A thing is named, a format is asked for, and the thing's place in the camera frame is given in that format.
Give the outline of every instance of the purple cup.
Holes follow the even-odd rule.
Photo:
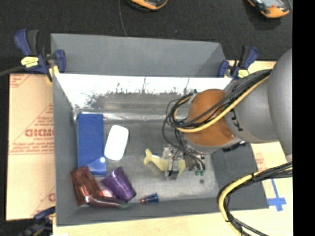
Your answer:
[[[121,166],[112,171],[110,175],[106,176],[101,182],[120,200],[128,202],[136,195],[136,192],[132,188],[129,179]]]

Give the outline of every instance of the black floor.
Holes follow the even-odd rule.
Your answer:
[[[169,0],[160,11],[147,13],[125,0],[0,0],[0,5],[0,71],[18,65],[21,53],[13,35],[20,29],[39,29],[38,48],[46,52],[52,32],[215,41],[227,59],[239,58],[243,45],[255,46],[262,60],[277,60],[292,48],[293,12],[265,20],[245,0]],[[4,221],[7,80],[0,77],[0,236],[16,235],[32,222]]]

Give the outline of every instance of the blue tape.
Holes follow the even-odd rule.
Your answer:
[[[276,183],[273,179],[271,179],[271,183],[273,186],[273,189],[275,191],[276,197],[275,198],[269,198],[267,199],[268,205],[269,206],[275,206],[277,211],[283,211],[284,209],[282,208],[283,205],[286,205],[286,201],[285,198],[280,198],[278,191],[277,191],[277,187],[276,187]]]

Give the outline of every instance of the blue sponge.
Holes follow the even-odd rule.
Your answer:
[[[77,118],[78,168],[89,166],[93,175],[106,175],[103,114],[83,114]]]

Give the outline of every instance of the yellow cable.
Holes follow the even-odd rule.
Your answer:
[[[221,114],[219,114],[217,117],[212,119],[212,121],[197,127],[197,128],[192,128],[192,129],[185,129],[185,128],[180,128],[176,127],[179,131],[183,133],[195,133],[198,131],[201,131],[207,127],[210,127],[214,123],[216,123],[218,120],[220,120],[223,116],[225,116],[230,110],[232,110],[237,104],[239,104],[247,95],[249,95],[256,87],[258,87],[260,84],[262,84],[264,81],[266,81],[269,78],[269,76],[265,77],[261,81],[257,82],[255,85],[251,86],[245,93],[243,93],[237,100],[235,100],[231,105],[229,105]]]
[[[232,191],[234,190],[236,187],[242,185],[243,183],[245,183],[246,181],[250,180],[253,176],[256,176],[257,174],[263,172],[263,171],[266,171],[266,170],[262,170],[262,171],[258,171],[258,172],[255,172],[253,174],[250,174],[250,175],[247,175],[245,177],[242,177],[234,182],[232,182],[231,184],[229,184],[220,194],[219,196],[219,201],[218,201],[218,205],[219,205],[219,210],[223,216],[223,218],[225,219],[225,221],[229,224],[229,226],[233,229],[233,231],[241,236],[242,234],[233,226],[233,224],[229,221],[228,217],[227,217],[227,214],[225,212],[225,209],[224,209],[224,199],[226,198],[226,196]]]

